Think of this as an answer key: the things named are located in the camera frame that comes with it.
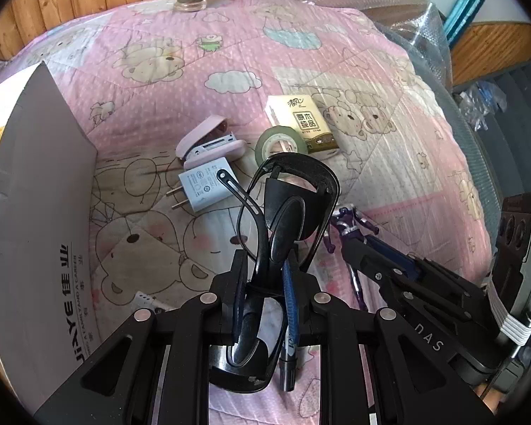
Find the clear plastic bag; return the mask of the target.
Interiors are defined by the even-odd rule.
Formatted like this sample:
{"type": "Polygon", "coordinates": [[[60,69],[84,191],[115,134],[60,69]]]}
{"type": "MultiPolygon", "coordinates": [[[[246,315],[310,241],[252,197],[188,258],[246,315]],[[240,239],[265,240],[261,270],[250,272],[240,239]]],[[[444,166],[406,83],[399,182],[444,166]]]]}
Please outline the clear plastic bag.
{"type": "Polygon", "coordinates": [[[490,81],[475,81],[458,97],[461,115],[473,131],[487,131],[487,116],[507,110],[507,95],[490,81]]]}

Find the green tape roll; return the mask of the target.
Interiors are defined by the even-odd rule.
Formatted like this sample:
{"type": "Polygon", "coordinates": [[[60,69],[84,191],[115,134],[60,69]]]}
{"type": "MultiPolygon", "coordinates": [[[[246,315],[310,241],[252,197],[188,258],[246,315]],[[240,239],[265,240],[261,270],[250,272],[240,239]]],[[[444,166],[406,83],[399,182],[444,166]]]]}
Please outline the green tape roll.
{"type": "Polygon", "coordinates": [[[260,135],[254,156],[257,165],[260,166],[274,154],[308,152],[307,143],[298,131],[292,127],[274,126],[260,135]]]}

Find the black sunglasses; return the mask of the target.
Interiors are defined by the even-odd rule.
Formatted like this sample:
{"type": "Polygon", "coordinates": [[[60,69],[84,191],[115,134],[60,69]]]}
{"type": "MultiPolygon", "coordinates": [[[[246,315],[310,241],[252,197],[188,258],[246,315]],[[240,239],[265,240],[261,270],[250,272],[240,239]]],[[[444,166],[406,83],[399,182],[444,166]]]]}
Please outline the black sunglasses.
{"type": "MultiPolygon", "coordinates": [[[[259,166],[250,183],[264,182],[262,203],[225,171],[217,176],[239,200],[241,212],[251,215],[257,249],[241,248],[248,256],[241,334],[233,345],[226,341],[211,347],[209,380],[223,390],[254,393],[264,390],[279,370],[283,390],[290,391],[297,347],[287,336],[282,268],[296,248],[299,268],[308,271],[341,187],[327,165],[297,153],[274,154],[259,166]]],[[[221,305],[225,277],[216,277],[211,287],[221,305]]]]}

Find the pink stapler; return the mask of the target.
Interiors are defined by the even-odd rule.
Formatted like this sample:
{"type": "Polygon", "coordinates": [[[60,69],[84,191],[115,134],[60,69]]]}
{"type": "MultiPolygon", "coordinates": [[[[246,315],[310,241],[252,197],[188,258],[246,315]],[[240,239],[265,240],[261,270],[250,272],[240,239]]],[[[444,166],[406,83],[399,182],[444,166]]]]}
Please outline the pink stapler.
{"type": "Polygon", "coordinates": [[[227,119],[213,114],[179,141],[175,155],[187,171],[221,157],[236,161],[244,156],[246,147],[245,141],[228,131],[227,119]]]}

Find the white USB charger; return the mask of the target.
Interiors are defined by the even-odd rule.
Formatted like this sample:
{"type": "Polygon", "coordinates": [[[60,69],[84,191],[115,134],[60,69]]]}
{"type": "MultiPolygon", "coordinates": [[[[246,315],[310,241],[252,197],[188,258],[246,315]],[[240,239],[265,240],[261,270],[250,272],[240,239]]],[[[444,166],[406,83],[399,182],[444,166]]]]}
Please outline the white USB charger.
{"type": "Polygon", "coordinates": [[[237,180],[225,157],[180,173],[178,175],[180,186],[167,191],[167,196],[182,191],[186,199],[175,203],[171,208],[175,210],[188,204],[191,210],[198,212],[229,198],[231,192],[218,180],[219,171],[225,171],[237,180]]]}

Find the bubble wrap sheet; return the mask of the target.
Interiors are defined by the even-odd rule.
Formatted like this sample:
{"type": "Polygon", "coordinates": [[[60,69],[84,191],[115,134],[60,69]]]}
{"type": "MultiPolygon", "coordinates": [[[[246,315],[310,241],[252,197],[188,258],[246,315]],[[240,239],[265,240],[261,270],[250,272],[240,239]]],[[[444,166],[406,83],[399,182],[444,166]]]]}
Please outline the bubble wrap sheet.
{"type": "Polygon", "coordinates": [[[454,93],[449,45],[438,9],[430,0],[299,0],[328,8],[354,9],[364,13],[384,35],[407,51],[415,73],[434,92],[437,104],[451,125],[465,155],[470,175],[484,210],[484,223],[494,241],[501,216],[501,198],[489,157],[459,110],[454,93]]]}

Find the teal metal bars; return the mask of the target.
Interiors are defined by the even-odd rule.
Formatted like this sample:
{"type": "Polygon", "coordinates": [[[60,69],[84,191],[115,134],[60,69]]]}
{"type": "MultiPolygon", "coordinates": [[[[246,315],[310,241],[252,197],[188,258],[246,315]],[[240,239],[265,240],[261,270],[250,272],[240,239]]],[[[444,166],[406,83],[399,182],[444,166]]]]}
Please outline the teal metal bars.
{"type": "Polygon", "coordinates": [[[474,21],[485,0],[457,0],[449,12],[443,29],[449,48],[455,47],[464,32],[474,21]]]}

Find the pink cartoon quilt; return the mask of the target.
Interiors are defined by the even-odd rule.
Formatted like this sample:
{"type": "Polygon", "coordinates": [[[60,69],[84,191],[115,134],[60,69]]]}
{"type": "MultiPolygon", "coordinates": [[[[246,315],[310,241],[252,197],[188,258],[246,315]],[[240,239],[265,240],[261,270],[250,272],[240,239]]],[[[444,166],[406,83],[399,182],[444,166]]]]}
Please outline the pink cartoon quilt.
{"type": "Polygon", "coordinates": [[[255,146],[272,128],[270,95],[312,96],[338,150],[327,165],[375,235],[479,287],[491,250],[465,156],[434,92],[407,53],[363,13],[297,0],[217,0],[189,15],[167,0],[74,20],[0,70],[0,84],[44,63],[97,151],[89,264],[97,349],[46,402],[41,424],[490,424],[494,417],[413,327],[367,285],[360,311],[337,229],[307,273],[312,345],[296,349],[294,387],[274,371],[254,393],[209,380],[224,345],[211,287],[257,229],[229,198],[194,212],[185,200],[179,141],[210,115],[247,143],[228,161],[264,200],[255,146]],[[136,309],[138,292],[175,310],[136,309]]]}

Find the white plastic tube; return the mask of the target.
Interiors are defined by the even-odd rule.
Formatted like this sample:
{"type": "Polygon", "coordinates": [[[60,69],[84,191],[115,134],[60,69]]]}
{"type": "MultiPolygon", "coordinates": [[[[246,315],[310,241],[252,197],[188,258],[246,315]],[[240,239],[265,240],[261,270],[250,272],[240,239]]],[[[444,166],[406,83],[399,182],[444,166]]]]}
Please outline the white plastic tube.
{"type": "Polygon", "coordinates": [[[136,309],[149,309],[155,314],[170,312],[175,310],[175,307],[161,302],[152,295],[148,295],[138,291],[132,300],[132,304],[136,309]]]}

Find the purple silver action figure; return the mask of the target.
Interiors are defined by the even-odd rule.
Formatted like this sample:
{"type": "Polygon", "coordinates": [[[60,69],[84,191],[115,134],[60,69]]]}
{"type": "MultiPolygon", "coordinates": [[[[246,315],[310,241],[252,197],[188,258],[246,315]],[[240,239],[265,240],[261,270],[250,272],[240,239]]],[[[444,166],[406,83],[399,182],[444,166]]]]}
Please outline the purple silver action figure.
{"type": "MultiPolygon", "coordinates": [[[[359,239],[360,242],[365,242],[364,235],[361,232],[361,228],[367,229],[374,233],[379,234],[380,229],[371,222],[371,220],[364,217],[357,208],[351,204],[338,205],[333,211],[329,224],[323,233],[323,243],[327,252],[334,253],[336,246],[333,244],[330,236],[331,228],[337,229],[341,242],[347,239],[359,239]]],[[[359,272],[352,266],[347,266],[350,273],[350,280],[354,292],[354,296],[357,301],[357,305],[361,311],[367,311],[367,307],[364,301],[364,293],[362,292],[359,272]]]]}

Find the yellow tissue pack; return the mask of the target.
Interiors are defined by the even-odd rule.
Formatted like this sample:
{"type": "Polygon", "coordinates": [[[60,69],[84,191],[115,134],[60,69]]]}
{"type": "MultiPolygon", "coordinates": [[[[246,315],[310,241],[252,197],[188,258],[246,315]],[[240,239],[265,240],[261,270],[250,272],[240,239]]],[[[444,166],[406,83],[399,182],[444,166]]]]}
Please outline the yellow tissue pack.
{"type": "Polygon", "coordinates": [[[336,138],[312,96],[270,95],[264,111],[273,127],[292,128],[307,144],[309,154],[338,150],[336,138]]]}

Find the white cardboard box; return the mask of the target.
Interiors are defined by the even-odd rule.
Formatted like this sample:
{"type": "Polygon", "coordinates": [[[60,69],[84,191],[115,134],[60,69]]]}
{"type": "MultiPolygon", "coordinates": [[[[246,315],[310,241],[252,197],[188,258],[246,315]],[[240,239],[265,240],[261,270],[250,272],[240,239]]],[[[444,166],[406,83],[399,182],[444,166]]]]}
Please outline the white cardboard box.
{"type": "Polygon", "coordinates": [[[36,412],[98,347],[89,264],[97,151],[38,63],[0,84],[0,367],[36,412]]]}

